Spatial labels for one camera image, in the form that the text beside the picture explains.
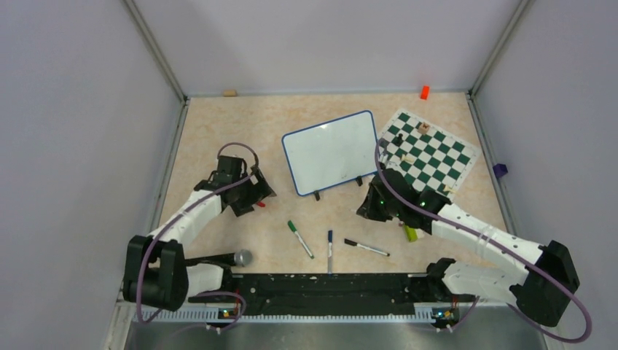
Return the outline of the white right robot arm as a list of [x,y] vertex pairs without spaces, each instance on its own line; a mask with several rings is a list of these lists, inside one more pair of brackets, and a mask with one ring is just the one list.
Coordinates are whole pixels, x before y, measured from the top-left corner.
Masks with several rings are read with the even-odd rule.
[[431,188],[415,190],[393,169],[371,180],[356,213],[378,222],[398,219],[410,228],[465,246],[494,264],[480,268],[452,258],[430,264],[427,290],[436,300],[453,294],[478,295],[513,304],[534,322],[555,327],[571,300],[541,273],[571,293],[580,285],[565,245],[555,240],[541,245],[513,236],[473,217]]

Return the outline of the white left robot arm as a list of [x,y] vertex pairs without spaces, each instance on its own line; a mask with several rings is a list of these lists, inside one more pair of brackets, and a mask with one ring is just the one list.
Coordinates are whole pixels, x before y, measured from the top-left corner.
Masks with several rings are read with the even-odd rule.
[[233,293],[233,281],[221,262],[187,262],[184,250],[226,208],[239,217],[275,193],[257,164],[220,156],[216,170],[198,182],[187,201],[163,225],[129,240],[122,296],[133,303],[178,310],[188,298],[207,292],[216,301]]

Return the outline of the blue framed whiteboard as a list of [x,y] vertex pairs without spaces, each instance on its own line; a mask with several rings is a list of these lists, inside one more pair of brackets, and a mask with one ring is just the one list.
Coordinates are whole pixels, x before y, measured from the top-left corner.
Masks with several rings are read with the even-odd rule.
[[296,194],[314,195],[374,174],[377,142],[370,110],[284,134],[281,143]]

